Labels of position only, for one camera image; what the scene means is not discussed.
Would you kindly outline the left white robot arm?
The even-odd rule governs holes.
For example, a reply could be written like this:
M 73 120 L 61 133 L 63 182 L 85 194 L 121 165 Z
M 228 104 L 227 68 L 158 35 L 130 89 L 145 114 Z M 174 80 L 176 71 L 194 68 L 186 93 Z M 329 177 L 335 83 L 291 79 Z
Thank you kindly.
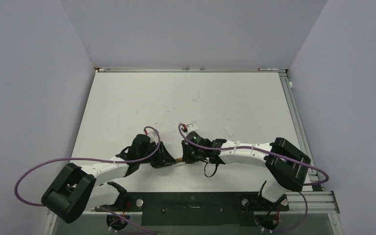
M 43 194 L 41 203 L 66 223 L 100 206 L 127 210 L 132 207 L 127 190 L 114 179 L 130 176 L 141 164 L 160 168 L 176 163 L 163 142 L 156 142 L 153 134 L 138 134 L 110 163 L 66 164 Z

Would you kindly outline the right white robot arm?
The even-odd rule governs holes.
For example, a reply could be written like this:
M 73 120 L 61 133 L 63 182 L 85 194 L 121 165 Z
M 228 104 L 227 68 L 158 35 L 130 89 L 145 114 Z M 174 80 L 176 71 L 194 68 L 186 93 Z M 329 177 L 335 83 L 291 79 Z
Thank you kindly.
M 210 164 L 247 164 L 268 169 L 271 176 L 257 196 L 258 205 L 268 210 L 287 192 L 302 191 L 311 163 L 299 148 L 284 138 L 273 142 L 247 144 L 226 139 L 209 140 L 195 131 L 182 131 L 183 161 Z

